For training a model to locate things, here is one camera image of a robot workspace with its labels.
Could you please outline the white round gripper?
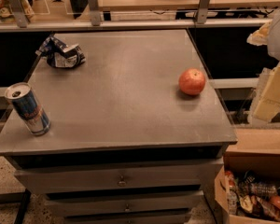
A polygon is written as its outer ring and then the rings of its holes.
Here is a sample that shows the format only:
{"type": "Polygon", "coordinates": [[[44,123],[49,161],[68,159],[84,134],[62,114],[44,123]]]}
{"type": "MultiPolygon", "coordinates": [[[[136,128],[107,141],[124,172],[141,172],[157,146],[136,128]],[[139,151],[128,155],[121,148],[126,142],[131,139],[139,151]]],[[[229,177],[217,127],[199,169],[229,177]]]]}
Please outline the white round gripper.
{"type": "MultiPolygon", "coordinates": [[[[280,61],[280,9],[272,22],[266,22],[250,34],[246,42],[254,46],[266,46],[268,54],[280,61]]],[[[264,68],[259,75],[255,97],[249,109],[250,124],[265,124],[280,111],[280,63],[274,69],[264,68]]]]}

